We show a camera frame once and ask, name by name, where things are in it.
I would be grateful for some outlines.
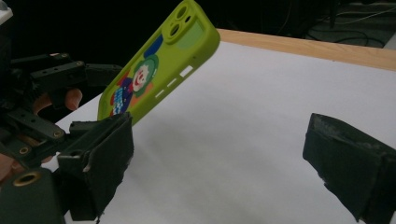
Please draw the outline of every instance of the cartoon character print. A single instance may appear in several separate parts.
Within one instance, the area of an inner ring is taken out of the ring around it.
[[[145,51],[144,60],[135,67],[131,67],[117,82],[118,88],[111,96],[110,104],[113,106],[110,116],[124,113],[128,107],[136,104],[140,97],[149,92],[152,87],[158,68],[158,56],[155,54],[163,42],[160,35]]]

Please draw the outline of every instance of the white table surface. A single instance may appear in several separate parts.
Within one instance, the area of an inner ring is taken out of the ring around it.
[[[356,223],[303,159],[308,121],[341,119],[396,148],[395,88],[395,72],[221,42],[134,126],[101,224]],[[98,99],[58,124],[95,120]]]

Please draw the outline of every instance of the green phone case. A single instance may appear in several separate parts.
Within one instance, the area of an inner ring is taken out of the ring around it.
[[[136,124],[209,59],[219,42],[201,7],[183,0],[107,86],[98,119],[129,111]]]

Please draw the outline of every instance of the phone case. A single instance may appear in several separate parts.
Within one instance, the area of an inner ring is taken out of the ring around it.
[[[129,111],[133,125],[209,59],[219,33],[194,0],[183,0],[106,87],[98,119]]]

